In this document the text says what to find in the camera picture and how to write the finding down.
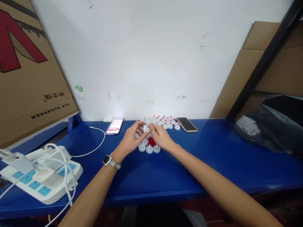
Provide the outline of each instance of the white wall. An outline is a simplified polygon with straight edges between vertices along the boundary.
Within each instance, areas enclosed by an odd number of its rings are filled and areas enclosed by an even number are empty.
[[[32,0],[84,121],[208,118],[253,22],[291,2]]]

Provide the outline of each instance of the gray plastic bag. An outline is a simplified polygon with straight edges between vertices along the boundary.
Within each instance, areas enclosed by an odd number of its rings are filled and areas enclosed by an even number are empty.
[[[250,143],[302,157],[302,113],[302,97],[269,95],[262,100],[258,111],[242,116],[235,129]]]

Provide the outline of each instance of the smartwatch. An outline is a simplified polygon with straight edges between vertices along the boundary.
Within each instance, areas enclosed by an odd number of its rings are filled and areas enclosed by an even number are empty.
[[[115,163],[109,155],[105,156],[102,162],[106,166],[114,166],[117,170],[121,169],[121,164]]]

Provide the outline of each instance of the hand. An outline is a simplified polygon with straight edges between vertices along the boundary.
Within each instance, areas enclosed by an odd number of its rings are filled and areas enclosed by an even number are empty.
[[[121,163],[122,160],[131,152],[133,152],[139,144],[146,138],[149,134],[149,131],[143,133],[143,125],[146,125],[143,121],[136,121],[129,129],[126,130],[126,133],[121,140],[118,147],[111,153],[111,157],[115,162]]]
[[[152,123],[149,124],[149,130],[151,131],[154,141],[159,147],[169,151],[176,144],[162,126]]]

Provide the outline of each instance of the forearm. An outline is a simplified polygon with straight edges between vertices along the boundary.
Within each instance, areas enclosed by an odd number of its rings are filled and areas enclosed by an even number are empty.
[[[115,151],[110,156],[117,163],[122,163],[124,159]],[[112,166],[103,166],[74,202],[59,227],[93,226],[116,172],[117,170]]]
[[[242,226],[282,226],[252,197],[179,145],[172,147],[169,152],[188,169],[209,195]]]

